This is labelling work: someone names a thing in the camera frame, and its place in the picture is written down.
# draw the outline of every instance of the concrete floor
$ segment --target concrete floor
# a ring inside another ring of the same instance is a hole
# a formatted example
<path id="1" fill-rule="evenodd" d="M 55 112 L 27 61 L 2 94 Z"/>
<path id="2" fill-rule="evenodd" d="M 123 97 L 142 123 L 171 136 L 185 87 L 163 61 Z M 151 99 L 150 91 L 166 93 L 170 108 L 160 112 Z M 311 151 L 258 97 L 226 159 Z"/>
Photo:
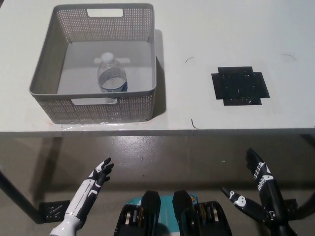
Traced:
<path id="1" fill-rule="evenodd" d="M 259 201 L 245 165 L 254 148 L 268 163 L 285 198 L 304 202 L 315 186 L 315 148 L 300 136 L 77 137 L 2 139 L 0 169 L 34 204 L 71 199 L 91 170 L 111 157 L 111 180 L 100 193 L 79 236 L 112 236 L 124 203 L 145 190 L 187 189 L 199 201 L 219 201 L 234 236 L 268 232 L 239 212 L 222 185 Z M 0 191 L 1 236 L 45 236 L 56 224 L 36 225 Z M 299 236 L 315 232 L 315 216 L 292 222 Z"/>

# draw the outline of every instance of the water bottle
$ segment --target water bottle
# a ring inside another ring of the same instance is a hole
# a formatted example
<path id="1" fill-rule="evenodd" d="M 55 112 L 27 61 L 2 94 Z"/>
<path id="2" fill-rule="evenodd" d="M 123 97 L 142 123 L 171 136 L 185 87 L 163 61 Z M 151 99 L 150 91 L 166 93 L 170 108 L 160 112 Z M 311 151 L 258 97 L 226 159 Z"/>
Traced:
<path id="1" fill-rule="evenodd" d="M 126 71 L 112 53 L 102 54 L 97 77 L 102 92 L 127 91 Z"/>

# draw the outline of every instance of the metal pole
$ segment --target metal pole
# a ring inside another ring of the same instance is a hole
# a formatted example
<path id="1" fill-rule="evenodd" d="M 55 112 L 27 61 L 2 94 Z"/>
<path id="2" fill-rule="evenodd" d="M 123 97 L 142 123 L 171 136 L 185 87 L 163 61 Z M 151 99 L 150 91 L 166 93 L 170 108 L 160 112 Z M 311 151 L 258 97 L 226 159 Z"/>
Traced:
<path id="1" fill-rule="evenodd" d="M 0 171 L 0 189 L 18 205 L 36 224 L 43 224 L 46 220 L 38 210 L 16 189 L 16 187 Z"/>

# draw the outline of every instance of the white table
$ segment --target white table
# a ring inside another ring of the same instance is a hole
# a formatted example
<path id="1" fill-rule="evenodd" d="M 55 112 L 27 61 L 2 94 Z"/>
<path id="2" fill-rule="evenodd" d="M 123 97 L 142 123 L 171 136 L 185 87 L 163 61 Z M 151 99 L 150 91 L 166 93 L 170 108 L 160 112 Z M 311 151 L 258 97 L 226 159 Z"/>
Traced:
<path id="1" fill-rule="evenodd" d="M 147 2 L 162 32 L 157 57 L 165 71 L 166 111 L 148 122 L 57 125 L 28 91 L 52 9 L 106 1 L 6 0 L 0 9 L 0 134 L 314 133 L 315 1 Z M 211 78 L 221 66 L 261 71 L 270 98 L 261 106 L 223 106 Z"/>

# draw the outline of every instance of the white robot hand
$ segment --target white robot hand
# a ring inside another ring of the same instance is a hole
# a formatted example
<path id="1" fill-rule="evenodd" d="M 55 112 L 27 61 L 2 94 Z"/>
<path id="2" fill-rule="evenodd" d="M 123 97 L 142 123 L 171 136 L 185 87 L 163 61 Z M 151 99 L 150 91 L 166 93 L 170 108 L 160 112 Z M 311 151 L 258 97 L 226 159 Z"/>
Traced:
<path id="1" fill-rule="evenodd" d="M 101 162 L 82 182 L 67 208 L 63 222 L 51 231 L 50 236 L 75 236 L 83 227 L 103 183 L 110 179 L 107 175 L 114 166 L 107 165 L 110 161 L 111 158 L 108 158 Z"/>

